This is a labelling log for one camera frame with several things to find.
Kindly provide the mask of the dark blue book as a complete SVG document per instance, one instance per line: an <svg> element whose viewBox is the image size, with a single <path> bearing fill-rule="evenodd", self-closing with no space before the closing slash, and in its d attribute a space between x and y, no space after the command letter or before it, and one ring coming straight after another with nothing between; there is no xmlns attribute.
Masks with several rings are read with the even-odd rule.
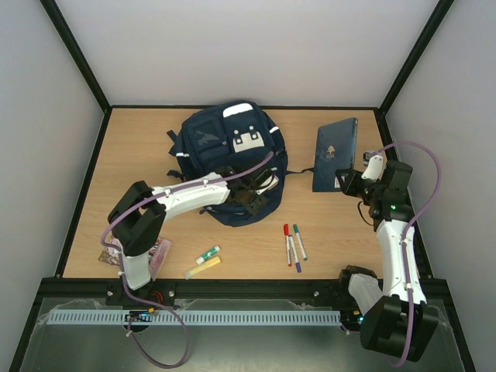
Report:
<svg viewBox="0 0 496 372"><path fill-rule="evenodd" d="M358 119L351 117L318 128L313 192L340 192L336 171L354 167L357 125Z"/></svg>

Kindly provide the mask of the navy blue student backpack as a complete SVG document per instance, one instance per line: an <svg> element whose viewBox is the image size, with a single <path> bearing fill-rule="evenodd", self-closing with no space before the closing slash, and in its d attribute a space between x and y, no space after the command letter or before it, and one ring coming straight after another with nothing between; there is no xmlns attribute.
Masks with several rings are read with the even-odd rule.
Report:
<svg viewBox="0 0 496 372"><path fill-rule="evenodd" d="M191 181L220 167L246 171L259 164L270 167L280 183L269 194L269 204L258 219L228 220L203 208L225 226L247 226L266 218L280 205L288 170L288 152L279 127L256 103L246 100L215 105L194 113L181 130L167 131L173 145L169 154L177 159L180 170L169 175Z"/></svg>

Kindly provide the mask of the pink illustrated book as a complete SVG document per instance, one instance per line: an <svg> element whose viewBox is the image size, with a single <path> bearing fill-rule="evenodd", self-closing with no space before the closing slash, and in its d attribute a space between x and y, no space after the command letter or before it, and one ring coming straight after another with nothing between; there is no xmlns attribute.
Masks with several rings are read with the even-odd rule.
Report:
<svg viewBox="0 0 496 372"><path fill-rule="evenodd" d="M139 246L136 251L131 248L123 248L121 242L112 237L104 246L98 257L98 261L110 266L118 266L121 253L124 254L124 268L126 277L131 282L147 283L158 278L160 269L171 248L171 241L158 237L156 242L145 249Z"/></svg>

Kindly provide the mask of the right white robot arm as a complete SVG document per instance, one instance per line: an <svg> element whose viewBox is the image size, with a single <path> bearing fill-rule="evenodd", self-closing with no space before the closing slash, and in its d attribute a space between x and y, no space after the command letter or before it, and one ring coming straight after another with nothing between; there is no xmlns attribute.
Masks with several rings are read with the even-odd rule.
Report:
<svg viewBox="0 0 496 372"><path fill-rule="evenodd" d="M369 208L381 247L383 278L353 265L339 276L338 294L356 302L363 316L360 342L364 349L398 358L421 359L439 324L437 311L427 305L414 253L414 213L406 202L412 167L373 155L365 171L339 169L343 194L360 198Z"/></svg>

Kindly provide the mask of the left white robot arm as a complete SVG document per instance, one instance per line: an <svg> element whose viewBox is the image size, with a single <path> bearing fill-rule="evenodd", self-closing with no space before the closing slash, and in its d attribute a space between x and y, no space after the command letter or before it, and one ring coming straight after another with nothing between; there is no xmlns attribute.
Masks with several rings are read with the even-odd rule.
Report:
<svg viewBox="0 0 496 372"><path fill-rule="evenodd" d="M150 249L165 223L197 208L228 220L258 219L279 183L275 171L262 164L240 172L220 167L171 186L152 188L138 181L109 214L101 244L117 252L119 276L125 286L138 290L152 281Z"/></svg>

